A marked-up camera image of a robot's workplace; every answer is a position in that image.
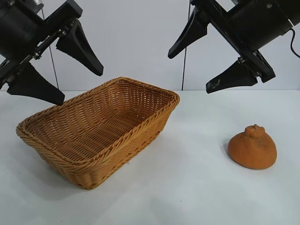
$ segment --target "screw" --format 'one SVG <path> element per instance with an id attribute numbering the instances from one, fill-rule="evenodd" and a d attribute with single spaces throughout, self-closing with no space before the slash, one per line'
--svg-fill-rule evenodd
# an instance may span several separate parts
<path id="1" fill-rule="evenodd" d="M 20 74 L 21 74 L 21 72 L 22 72 L 22 70 L 21 70 L 21 69 L 19 69 L 19 70 L 18 70 L 18 72 L 17 72 L 17 75 L 20 75 Z"/>
<path id="2" fill-rule="evenodd" d="M 15 0 L 9 0 L 7 3 L 10 7 L 12 7 L 15 4 Z"/>
<path id="3" fill-rule="evenodd" d="M 60 34 L 60 37 L 61 37 L 61 38 L 67 35 L 66 31 L 65 31 L 65 30 L 62 30 L 62 29 L 59 29 L 59 30 L 58 30 L 58 33 Z"/>
<path id="4" fill-rule="evenodd" d="M 73 27 L 74 24 L 75 24 L 75 20 L 73 20 L 73 21 L 71 22 L 71 27 Z"/>
<path id="5" fill-rule="evenodd" d="M 239 57 L 238 62 L 239 62 L 239 63 L 244 63 L 245 60 L 243 59 L 243 57 Z"/>
<path id="6" fill-rule="evenodd" d="M 33 53 L 33 58 L 34 58 L 35 60 L 39 60 L 39 59 L 41 58 L 41 55 L 40 55 L 38 52 L 34 52 L 34 53 Z"/>

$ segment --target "white backdrop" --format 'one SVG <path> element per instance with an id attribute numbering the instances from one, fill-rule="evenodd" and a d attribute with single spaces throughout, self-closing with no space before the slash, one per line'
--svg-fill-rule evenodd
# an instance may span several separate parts
<path id="1" fill-rule="evenodd" d="M 50 15 L 63 2 L 44 0 L 45 15 Z M 168 59 L 167 53 L 186 25 L 189 0 L 76 2 L 83 8 L 80 21 L 90 45 L 105 67 L 104 75 L 95 76 L 53 45 L 60 89 L 90 90 L 118 76 L 128 76 L 170 90 L 181 89 L 184 52 L 173 60 Z M 233 7 L 230 0 L 219 2 L 226 10 Z M 300 25 L 295 29 L 298 35 L 294 47 L 300 52 Z M 292 34 L 288 33 L 261 49 L 277 74 L 275 79 L 238 89 L 299 90 L 300 61 L 290 51 L 291 38 Z M 237 57 L 237 53 L 210 25 L 208 35 L 187 49 L 184 89 L 204 90 L 206 82 L 232 65 Z M 49 51 L 32 63 L 42 76 L 56 85 Z"/>

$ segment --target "black cylinder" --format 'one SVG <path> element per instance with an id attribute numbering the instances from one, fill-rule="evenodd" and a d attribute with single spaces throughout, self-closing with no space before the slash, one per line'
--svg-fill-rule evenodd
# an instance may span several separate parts
<path id="1" fill-rule="evenodd" d="M 231 25 L 253 52 L 293 27 L 277 0 L 250 1 L 231 16 Z"/>
<path id="2" fill-rule="evenodd" d="M 10 60 L 34 38 L 38 25 L 19 8 L 0 9 L 0 54 Z"/>
<path id="3" fill-rule="evenodd" d="M 276 2 L 294 26 L 300 23 L 300 0 L 276 0 Z"/>

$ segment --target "cable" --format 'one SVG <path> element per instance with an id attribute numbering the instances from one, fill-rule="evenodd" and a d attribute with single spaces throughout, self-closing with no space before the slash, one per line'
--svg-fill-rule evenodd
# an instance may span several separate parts
<path id="1" fill-rule="evenodd" d="M 289 32 L 290 30 L 291 30 L 292 33 L 293 33 L 293 35 L 292 35 L 292 42 L 291 42 L 291 51 L 292 51 L 298 58 L 300 58 L 300 55 L 297 54 L 296 51 L 295 51 L 294 48 L 293 48 L 293 43 L 294 43 L 294 40 L 295 40 L 295 37 L 296 37 L 296 32 L 295 32 L 295 30 L 294 30 L 293 28 L 289 29 L 287 32 Z"/>
<path id="2" fill-rule="evenodd" d="M 45 20 L 45 15 L 44 15 L 43 9 L 42 9 L 42 16 L 43 16 L 43 19 Z M 52 66 L 53 66 L 53 71 L 54 71 L 54 76 L 55 76 L 55 81 L 56 81 L 57 89 L 60 90 L 60 87 L 58 85 L 58 79 L 57 79 L 57 74 L 56 74 L 56 70 L 55 70 L 54 59 L 53 59 L 53 54 L 52 54 L 51 46 L 49 46 L 49 51 L 50 51 L 50 57 L 51 57 L 51 60 L 52 60 Z"/>

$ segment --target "woven pattern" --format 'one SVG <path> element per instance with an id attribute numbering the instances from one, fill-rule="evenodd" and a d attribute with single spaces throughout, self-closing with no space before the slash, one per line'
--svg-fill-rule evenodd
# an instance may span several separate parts
<path id="1" fill-rule="evenodd" d="M 94 189 L 159 135 L 179 101 L 120 77 L 25 119 L 16 132 L 71 182 Z"/>

